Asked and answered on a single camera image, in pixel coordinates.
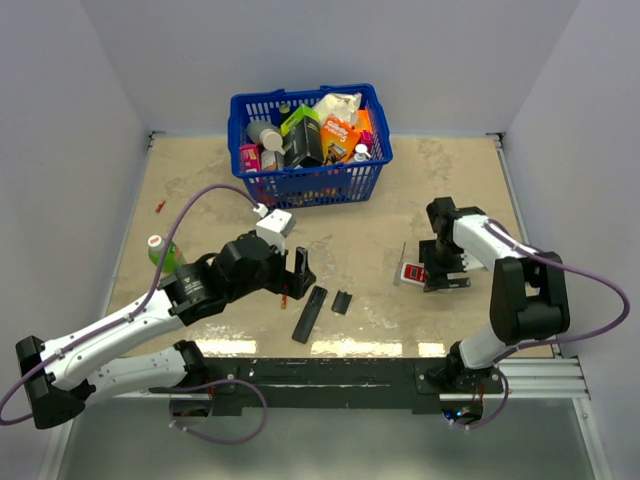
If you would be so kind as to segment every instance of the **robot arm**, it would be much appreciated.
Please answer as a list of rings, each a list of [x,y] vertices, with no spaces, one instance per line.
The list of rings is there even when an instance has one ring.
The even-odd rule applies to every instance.
[[[228,303],[264,288],[300,299],[315,282],[307,251],[296,250],[295,271],[286,270],[285,238],[295,225],[290,213],[275,210],[256,230],[227,243],[162,279],[145,309],[128,321],[105,326],[134,310],[143,297],[64,337],[43,342],[27,337],[16,345],[23,375],[74,339],[94,336],[59,357],[25,383],[37,428],[51,428],[77,416],[87,405],[129,391],[192,386],[207,370],[194,342],[178,342],[151,355],[118,358],[141,343],[211,315]]]
[[[470,371],[487,372],[494,360],[524,340],[543,340],[566,332],[569,308],[561,270],[548,268],[508,245],[516,242],[490,223],[477,207],[457,208],[450,197],[437,198],[427,206],[436,240],[420,242],[425,264],[425,291],[468,286],[468,279],[451,279],[467,271],[465,254],[493,272],[490,322],[475,335],[456,343],[449,354],[448,383]],[[523,248],[537,256],[561,262],[553,252]],[[527,295],[527,287],[537,289]],[[441,372],[439,381],[443,381]]]

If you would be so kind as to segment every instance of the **grocery item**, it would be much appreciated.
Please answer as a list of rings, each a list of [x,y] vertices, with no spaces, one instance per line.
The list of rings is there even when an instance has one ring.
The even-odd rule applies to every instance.
[[[369,111],[365,108],[358,110],[358,121],[354,130],[360,134],[358,143],[367,146],[369,150],[373,150],[373,128],[371,128],[371,118]]]
[[[165,246],[164,239],[160,235],[151,235],[149,240],[147,240],[147,245],[149,246],[149,259],[154,265],[158,265],[158,262],[160,262],[160,255],[162,255],[162,250]],[[185,263],[184,255],[182,255],[178,246],[174,242],[171,242],[169,244],[167,256],[164,259],[164,264],[162,265],[163,273],[173,273],[178,269],[178,267]]]
[[[284,168],[284,156],[280,152],[264,150],[260,154],[260,165],[263,171],[282,170]]]
[[[313,106],[318,113],[320,127],[324,127],[328,118],[333,116],[353,126],[358,120],[358,109],[362,101],[362,94],[348,95],[345,93],[328,93]]]
[[[360,135],[346,122],[329,117],[320,131],[323,158],[326,164],[347,162]]]
[[[278,111],[280,112],[280,126],[282,126],[287,121],[287,118],[291,116],[291,107],[288,103],[283,102],[278,107]]]
[[[284,154],[280,129],[264,120],[254,120],[247,126],[247,135],[253,143],[262,145],[272,152]]]
[[[243,145],[240,147],[240,160],[245,172],[260,171],[260,150],[257,145]]]
[[[354,162],[366,162],[371,158],[369,155],[369,149],[364,143],[356,145],[356,154],[353,156]]]
[[[285,167],[319,167],[324,163],[318,114],[311,107],[298,107],[280,129]]]

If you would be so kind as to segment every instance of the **beige table surface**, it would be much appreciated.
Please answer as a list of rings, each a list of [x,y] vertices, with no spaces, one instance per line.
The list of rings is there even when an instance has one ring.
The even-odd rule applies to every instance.
[[[457,340],[488,321],[491,276],[470,273],[472,286],[451,293],[423,293],[392,284],[403,242],[405,261],[418,260],[418,241],[433,238],[426,205],[452,196],[460,207],[478,206],[514,234],[516,218],[502,168],[490,139],[394,138],[393,161],[384,167],[367,202],[293,209],[297,225],[287,240],[309,250],[317,285],[327,300],[306,345],[291,339],[304,307],[280,308],[280,296],[253,293],[226,310],[158,337],[131,354],[164,349],[178,340],[198,342],[205,355],[243,356],[418,356],[444,355]],[[115,282],[109,312],[132,302],[149,287],[154,266],[147,238],[165,235],[185,202],[217,182],[242,186],[230,172],[226,139],[158,138],[150,156],[133,223]],[[166,204],[161,213],[155,208]],[[254,228],[249,203],[229,191],[214,191],[192,208],[176,235],[188,261],[218,252],[224,243]],[[295,255],[290,255],[293,269]],[[346,316],[331,311],[338,290],[353,294]],[[551,356],[549,348],[526,356]]]

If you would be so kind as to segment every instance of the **white bottle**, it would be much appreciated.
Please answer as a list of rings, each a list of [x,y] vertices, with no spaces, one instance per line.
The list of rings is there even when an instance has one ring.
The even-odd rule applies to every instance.
[[[278,127],[274,127],[264,120],[256,120],[247,126],[247,135],[256,145],[262,145],[266,150],[279,152],[284,155],[282,135]]]
[[[366,162],[371,158],[369,155],[369,149],[364,143],[356,145],[356,154],[353,156],[354,162]]]

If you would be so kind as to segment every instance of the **cable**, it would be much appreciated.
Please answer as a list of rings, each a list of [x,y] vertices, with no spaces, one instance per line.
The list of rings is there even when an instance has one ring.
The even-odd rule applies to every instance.
[[[507,358],[508,356],[513,354],[514,352],[516,352],[517,350],[522,350],[522,349],[531,348],[531,347],[537,347],[537,346],[541,346],[541,345],[554,345],[554,344],[560,345],[560,344],[564,344],[564,343],[573,343],[573,342],[579,342],[579,341],[582,341],[582,340],[587,340],[587,339],[590,339],[590,338],[597,337],[599,335],[607,333],[610,330],[613,330],[615,327],[620,325],[629,316],[629,313],[631,312],[631,301],[629,300],[628,295],[622,289],[622,287],[620,287],[615,282],[609,280],[608,278],[606,278],[606,277],[604,277],[604,276],[602,276],[600,274],[593,273],[593,272],[590,272],[588,270],[585,270],[585,269],[582,269],[582,268],[579,268],[579,267],[573,267],[571,265],[566,265],[564,263],[554,262],[553,260],[549,260],[548,258],[543,258],[543,257],[540,257],[540,256],[538,256],[536,254],[528,252],[527,250],[522,248],[522,244],[520,244],[517,241],[513,240],[511,237],[503,236],[499,231],[495,230],[494,227],[497,227],[499,229],[503,228],[503,227],[501,228],[499,223],[497,223],[495,220],[492,220],[492,219],[489,219],[487,221],[487,223],[485,224],[485,226],[484,226],[484,228],[491,235],[493,235],[498,240],[500,240],[502,243],[504,243],[508,247],[512,248],[514,251],[520,253],[521,255],[524,255],[527,258],[531,258],[531,259],[535,260],[536,262],[542,263],[542,264],[547,265],[549,267],[558,268],[558,269],[563,270],[565,272],[574,273],[576,275],[580,275],[582,277],[586,277],[586,278],[590,278],[591,280],[595,280],[596,282],[599,282],[599,283],[601,283],[603,285],[606,285],[607,287],[611,288],[614,292],[616,292],[618,294],[618,296],[622,300],[622,312],[620,313],[620,315],[618,315],[618,317],[616,317],[613,321],[611,321],[610,323],[608,323],[607,325],[605,325],[603,327],[597,328],[597,329],[592,330],[592,331],[587,332],[587,333],[583,333],[583,334],[580,334],[580,335],[575,335],[573,337],[564,337],[564,338],[561,338],[561,339],[543,340],[543,341],[540,341],[540,342],[537,342],[537,341],[523,342],[523,343],[518,344],[517,348],[514,347],[512,349],[509,349],[506,352],[504,352],[501,355],[499,355],[498,357],[496,357],[494,359],[494,363],[498,363],[499,361],[504,360],[505,358]]]
[[[507,227],[505,227],[502,223],[500,223],[498,220],[495,220],[493,218],[489,219],[489,222],[493,224],[494,227],[498,227],[500,230],[502,230],[502,233],[504,233],[505,235],[508,235],[509,238],[511,238],[511,234],[509,233],[509,230],[507,230]],[[523,247],[527,247],[530,248],[531,250],[535,251],[535,252],[540,252],[540,250],[532,245],[529,245],[528,243],[524,243],[524,242],[519,242],[520,245],[522,245]]]
[[[496,368],[496,372],[498,373],[498,376],[500,376],[500,379],[502,380],[502,388],[504,389],[504,396],[502,397],[502,401],[500,402],[500,405],[498,405],[498,408],[496,408],[491,413],[491,415],[489,415],[487,418],[481,418],[476,423],[472,423],[470,425],[463,425],[461,423],[455,423],[450,420],[449,421],[450,425],[453,425],[458,428],[462,428],[464,430],[472,430],[472,429],[486,425],[487,423],[491,422],[494,418],[496,418],[498,415],[500,415],[500,413],[502,413],[502,410],[504,410],[504,407],[507,406],[507,400],[509,399],[509,380],[507,380],[507,376],[504,373],[502,373],[502,370]]]
[[[185,427],[180,422],[178,422],[178,420],[176,420],[175,415],[173,414],[174,413],[173,410],[171,410],[171,406],[169,406],[169,419],[171,420],[169,427],[176,427],[179,430],[182,430],[183,432],[193,435],[195,437],[198,437],[202,440],[207,440],[208,442],[213,442],[213,443],[222,443],[224,445],[237,445],[239,443],[248,442],[252,438],[256,437],[262,431],[265,423],[267,422],[267,400],[266,398],[264,398],[264,395],[262,394],[262,392],[258,390],[258,388],[255,385],[249,382],[245,382],[244,380],[238,380],[238,379],[226,380],[225,379],[225,380],[216,380],[215,382],[205,383],[204,385],[199,385],[197,387],[178,387],[178,388],[169,388],[168,390],[174,393],[186,393],[186,392],[195,392],[197,390],[202,390],[204,388],[216,387],[218,385],[230,385],[230,384],[237,384],[237,385],[242,385],[243,387],[247,387],[249,390],[253,391],[258,396],[258,398],[260,399],[260,403],[262,403],[262,419],[260,420],[260,424],[249,435],[246,435],[244,437],[237,438],[237,439],[227,439],[227,438],[214,437],[212,435],[207,435],[206,433],[198,432],[197,430],[193,430],[192,428]]]
[[[147,295],[145,296],[144,300],[142,300],[142,302],[140,302],[140,305],[138,305],[137,308],[132,310],[129,314],[125,315],[124,317],[121,317],[121,318],[119,318],[117,320],[114,320],[113,322],[109,322],[106,325],[103,325],[102,327],[97,328],[94,331],[89,332],[89,333],[87,333],[85,335],[82,335],[81,337],[75,339],[73,342],[69,343],[68,345],[66,345],[65,347],[63,347],[59,351],[55,352],[53,355],[51,355],[50,357],[46,358],[45,360],[41,361],[39,364],[37,364],[35,367],[33,367],[31,370],[29,370],[27,373],[25,373],[20,378],[20,380],[18,380],[9,389],[9,391],[7,391],[7,393],[2,397],[2,399],[0,399],[0,426],[15,425],[17,423],[24,422],[25,420],[29,420],[33,416],[32,413],[28,413],[26,415],[23,415],[22,417],[12,418],[10,420],[4,420],[2,418],[2,411],[6,407],[7,403],[11,399],[11,397],[13,397],[15,395],[15,393],[20,389],[20,387],[22,387],[26,382],[28,382],[36,373],[38,373],[40,370],[42,370],[42,369],[48,367],[49,365],[51,365],[58,358],[62,358],[65,353],[70,352],[71,350],[73,350],[78,345],[80,345],[80,344],[82,344],[82,343],[84,343],[84,342],[86,342],[88,340],[91,340],[92,338],[95,338],[98,335],[101,335],[104,332],[106,332],[108,330],[111,330],[112,328],[115,328],[115,327],[117,327],[119,325],[122,325],[122,324],[128,322],[129,319],[132,319],[132,318],[136,317],[140,312],[142,312],[144,310],[144,308],[147,306],[147,304],[151,301],[151,297],[153,297],[153,294],[155,292],[156,286],[158,285],[158,281],[160,280],[160,275],[162,274],[162,266],[164,265],[164,261],[167,258],[167,252],[169,251],[169,247],[171,246],[171,241],[173,240],[173,237],[174,237],[174,235],[176,233],[176,230],[178,230],[178,226],[180,226],[180,222],[182,222],[182,219],[185,217],[185,215],[187,214],[189,209],[193,206],[194,203],[196,203],[196,201],[200,197],[202,197],[205,193],[208,193],[211,190],[215,190],[217,188],[223,188],[223,189],[226,189],[226,190],[232,190],[232,191],[234,191],[236,193],[239,193],[240,195],[245,197],[247,200],[249,200],[251,202],[251,204],[255,208],[257,208],[259,206],[258,202],[256,202],[253,198],[251,198],[247,192],[239,189],[238,187],[234,187],[233,185],[227,185],[225,183],[214,183],[214,184],[209,185],[208,187],[204,187],[203,189],[201,189],[198,192],[196,192],[196,194],[193,195],[193,197],[191,197],[191,199],[189,199],[189,201],[186,203],[186,205],[184,207],[182,207],[182,210],[180,211],[180,213],[178,214],[178,216],[174,220],[173,224],[171,225],[171,228],[169,229],[169,233],[167,234],[167,238],[166,238],[166,241],[165,241],[165,246],[164,246],[164,248],[162,250],[162,255],[160,255],[160,259],[158,261],[158,266],[156,267],[156,271],[155,271],[155,273],[153,275],[153,280],[151,282],[151,286],[149,287],[149,291],[147,292]]]

